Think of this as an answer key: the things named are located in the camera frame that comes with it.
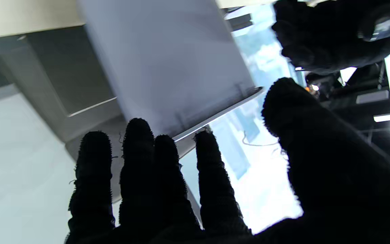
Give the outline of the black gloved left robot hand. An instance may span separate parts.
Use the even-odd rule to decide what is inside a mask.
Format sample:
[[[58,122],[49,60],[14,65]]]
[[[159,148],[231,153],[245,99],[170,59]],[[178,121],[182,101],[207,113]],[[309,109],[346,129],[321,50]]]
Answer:
[[[361,68],[390,55],[390,0],[297,0],[273,4],[281,54],[320,75]]]

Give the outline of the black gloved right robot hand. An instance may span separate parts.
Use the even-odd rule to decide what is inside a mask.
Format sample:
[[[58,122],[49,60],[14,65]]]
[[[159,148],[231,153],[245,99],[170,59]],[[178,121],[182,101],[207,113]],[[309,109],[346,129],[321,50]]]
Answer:
[[[187,198],[174,140],[147,121],[126,126],[120,225],[112,211],[112,148],[101,131],[81,140],[67,244],[390,244],[390,159],[291,78],[271,85],[266,129],[288,156],[303,215],[252,234],[211,131],[194,137],[203,229]]]

